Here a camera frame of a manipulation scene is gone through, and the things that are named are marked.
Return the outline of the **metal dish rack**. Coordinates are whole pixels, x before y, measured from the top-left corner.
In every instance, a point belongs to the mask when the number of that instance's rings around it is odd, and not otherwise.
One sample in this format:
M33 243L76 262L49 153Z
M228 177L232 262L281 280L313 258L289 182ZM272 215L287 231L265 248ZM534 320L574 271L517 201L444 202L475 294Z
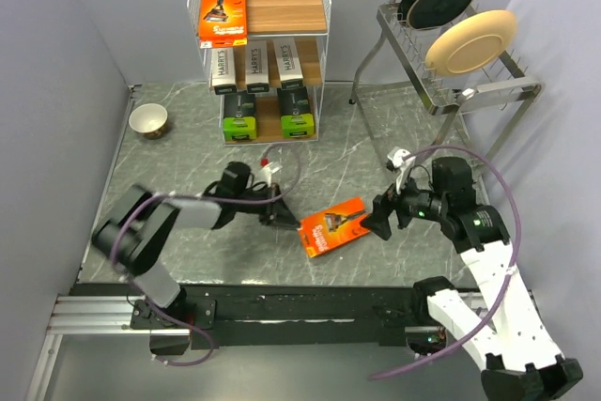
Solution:
M492 107L502 110L514 103L518 105L486 153L489 159L493 159L507 143L520 120L538 100L544 83L521 67L520 59L513 56L512 50L503 51L483 68L455 80L436 75L425 64L426 40L434 33L442 35L460 21L474 17L478 13L477 8L469 6L449 23L418 32L410 29L405 22L397 20L399 5L398 0L387 0L378 6L377 22L380 35L355 72L349 103L356 104L360 110L363 109L360 93L362 74L383 46L389 45L408 80L405 83L386 84L382 88L400 90L410 87L429 115L443 118L434 138L436 144L446 141L450 132L455 130L461 141L470 147L472 141L463 119L464 115Z

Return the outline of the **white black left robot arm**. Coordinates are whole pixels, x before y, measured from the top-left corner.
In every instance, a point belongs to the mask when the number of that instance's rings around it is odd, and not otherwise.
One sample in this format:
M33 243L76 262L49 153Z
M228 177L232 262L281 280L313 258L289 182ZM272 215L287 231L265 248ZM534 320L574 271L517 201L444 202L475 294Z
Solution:
M199 199L153 193L134 184L96 226L91 244L128 277L153 306L153 316L168 328L188 321L192 308L185 289L160 261L163 247L187 209L186 225L219 230L238 213L254 215L260 224L297 230L301 223L283 199L280 186L262 168L259 180L243 162L231 162Z

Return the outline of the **Gillette Labs razor box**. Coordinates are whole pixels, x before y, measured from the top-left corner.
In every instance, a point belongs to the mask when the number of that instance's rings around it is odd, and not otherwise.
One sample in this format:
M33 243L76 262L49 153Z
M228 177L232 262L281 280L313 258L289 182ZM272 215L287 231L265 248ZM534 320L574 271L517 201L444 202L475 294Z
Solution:
M255 94L240 91L223 96L222 130L226 141L257 138Z
M277 97L283 137L304 138L314 135L316 125L307 88L278 88Z

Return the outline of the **white wire wooden shelf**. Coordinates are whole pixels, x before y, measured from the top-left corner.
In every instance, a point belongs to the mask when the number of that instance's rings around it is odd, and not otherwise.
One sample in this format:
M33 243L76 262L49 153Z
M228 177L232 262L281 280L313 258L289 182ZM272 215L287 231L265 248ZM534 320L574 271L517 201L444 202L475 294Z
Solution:
M315 141L331 0L187 0L228 145Z

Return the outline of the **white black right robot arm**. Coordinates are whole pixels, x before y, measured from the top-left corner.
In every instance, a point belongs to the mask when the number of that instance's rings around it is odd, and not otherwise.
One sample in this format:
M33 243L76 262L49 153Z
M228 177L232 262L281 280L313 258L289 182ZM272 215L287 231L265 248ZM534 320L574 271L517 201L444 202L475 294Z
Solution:
M416 283L410 311L422 324L440 324L480 371L489 400L557 400L583 378L579 362L567 358L547 332L516 265L516 241L499 212L478 202L470 165L460 157L432 162L429 189L411 176L415 157L393 150L387 167L396 180L372 202L361 222L381 239L414 219L439 225L470 271L486 306L479 316L445 277Z

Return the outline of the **white Harry's box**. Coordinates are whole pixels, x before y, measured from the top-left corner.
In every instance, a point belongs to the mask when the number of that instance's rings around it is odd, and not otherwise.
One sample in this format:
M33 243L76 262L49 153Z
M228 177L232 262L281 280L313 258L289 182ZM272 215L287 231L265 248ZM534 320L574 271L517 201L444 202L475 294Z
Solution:
M211 87L216 95L237 91L235 57L232 48L217 48L211 53Z
M248 93L270 91L269 55L265 40L249 41L245 47L245 86Z
M303 87L303 73L295 39L292 37L275 39L273 47L281 88Z

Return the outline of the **orange Gillette pack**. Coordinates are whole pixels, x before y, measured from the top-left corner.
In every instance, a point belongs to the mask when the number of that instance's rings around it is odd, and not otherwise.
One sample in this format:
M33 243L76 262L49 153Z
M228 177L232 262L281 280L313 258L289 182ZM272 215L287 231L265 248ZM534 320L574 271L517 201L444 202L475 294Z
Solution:
M201 49L245 46L246 0L200 0L196 31Z
M298 233L307 256L320 257L368 235L370 230L361 225L366 216L364 202L355 197L301 219Z

